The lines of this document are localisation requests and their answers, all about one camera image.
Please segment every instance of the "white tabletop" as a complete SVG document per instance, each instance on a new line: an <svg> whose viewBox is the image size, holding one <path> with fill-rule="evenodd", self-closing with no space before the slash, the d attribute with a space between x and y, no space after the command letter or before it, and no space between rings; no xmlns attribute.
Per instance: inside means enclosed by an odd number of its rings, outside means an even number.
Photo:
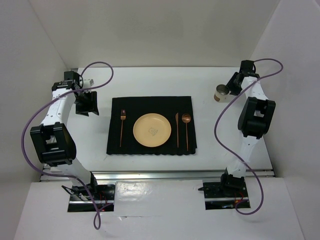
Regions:
<svg viewBox="0 0 320 240"><path fill-rule="evenodd" d="M139 182L138 198L117 186L114 212L101 213L97 231L94 212L67 212L69 196L61 185L70 187L70 182L35 182L14 239L303 240L284 180L261 178L261 183L264 204L251 216L239 215L234 209L205 210L204 194L198 191L200 180ZM121 184L125 189L126 183L118 182ZM260 190L254 178L247 178L246 184L254 209L261 199Z"/></svg>
<svg viewBox="0 0 320 240"><path fill-rule="evenodd" d="M226 103L213 99L216 86L226 84L235 67L116 67L114 78L97 90L99 116L76 115L71 110L68 130L76 143L77 158L90 171L223 171L234 157L215 140L214 125ZM85 79L94 79L95 86L110 77L110 69L89 68ZM112 98L138 96L191 96L198 148L188 156L107 155ZM245 97L225 113L218 127L218 136L233 150L240 149L238 119ZM255 146L251 167L271 170L272 165L263 139Z"/></svg>

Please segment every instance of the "beige plate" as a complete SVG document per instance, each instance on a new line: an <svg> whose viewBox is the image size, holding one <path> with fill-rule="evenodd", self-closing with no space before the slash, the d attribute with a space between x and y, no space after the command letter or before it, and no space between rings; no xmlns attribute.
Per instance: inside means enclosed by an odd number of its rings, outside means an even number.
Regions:
<svg viewBox="0 0 320 240"><path fill-rule="evenodd" d="M138 143L150 148L164 144L170 134L169 121L157 113L148 113L139 117L133 126L133 135Z"/></svg>

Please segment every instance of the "rose gold fork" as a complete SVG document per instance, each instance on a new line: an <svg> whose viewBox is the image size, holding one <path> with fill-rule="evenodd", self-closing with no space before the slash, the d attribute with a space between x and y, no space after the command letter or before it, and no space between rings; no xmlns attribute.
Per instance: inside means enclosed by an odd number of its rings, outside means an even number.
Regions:
<svg viewBox="0 0 320 240"><path fill-rule="evenodd" d="M121 143L122 143L122 129L124 126L124 120L126 120L126 110L122 109L121 110L121 133L120 133L120 147L121 147Z"/></svg>

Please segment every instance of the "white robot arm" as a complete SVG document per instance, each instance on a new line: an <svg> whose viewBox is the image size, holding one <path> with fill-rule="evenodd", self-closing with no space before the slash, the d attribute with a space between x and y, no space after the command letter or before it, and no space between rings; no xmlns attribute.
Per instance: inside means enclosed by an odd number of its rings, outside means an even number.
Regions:
<svg viewBox="0 0 320 240"><path fill-rule="evenodd" d="M64 81L56 82L52 86L52 99L70 90L90 88L94 81L83 80L80 85L80 75L73 71L64 73ZM89 116L89 113L99 115L97 106L97 92L82 91L67 94L54 102L39 126L30 130L31 139L41 163L56 167L65 175L72 175L81 179L92 194L97 189L94 175L86 170L76 158L77 149L75 142L69 134L66 125L73 104L76 104L76 114ZM83 185L75 178L72 181L72 190L77 195L88 195Z"/></svg>
<svg viewBox="0 0 320 240"><path fill-rule="evenodd" d="M276 103L267 98L260 82L257 81L259 77L254 62L244 60L241 62L239 72L235 72L226 85L230 94L236 96L256 82L245 92L247 99L238 120L238 129L243 134L238 154L246 163L250 162L251 154L259 139L268 132L276 108ZM241 189L245 182L246 170L246 166L234 158L221 176L221 188Z"/></svg>
<svg viewBox="0 0 320 240"><path fill-rule="evenodd" d="M256 77L247 76L243 79L241 87L245 89L250 84L256 81L257 81ZM261 87L260 82L257 82L256 84L253 85L253 87L251 87L248 91L246 91L245 96L246 98L253 97L262 101L268 100L267 96L265 95ZM238 154L240 155L240 157L242 157L242 159L244 159L246 163L250 163L251 154L254 150L255 145L258 143L258 141L259 141L259 138L256 138L255 136L248 135L247 137L244 137L244 136L241 137L241 147L240 147L240 152ZM247 167L237 158L235 158L233 163L231 163L227 167L228 174L233 175L233 177L235 178L245 177L246 170L247 170Z"/></svg>

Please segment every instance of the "cup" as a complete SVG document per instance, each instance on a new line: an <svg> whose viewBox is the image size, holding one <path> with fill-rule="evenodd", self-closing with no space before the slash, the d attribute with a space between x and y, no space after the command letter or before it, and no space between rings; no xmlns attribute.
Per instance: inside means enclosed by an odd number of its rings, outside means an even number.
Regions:
<svg viewBox="0 0 320 240"><path fill-rule="evenodd" d="M223 102L226 100L229 92L230 92L230 90L226 85L220 84L220 85L216 86L213 98L217 102Z"/></svg>

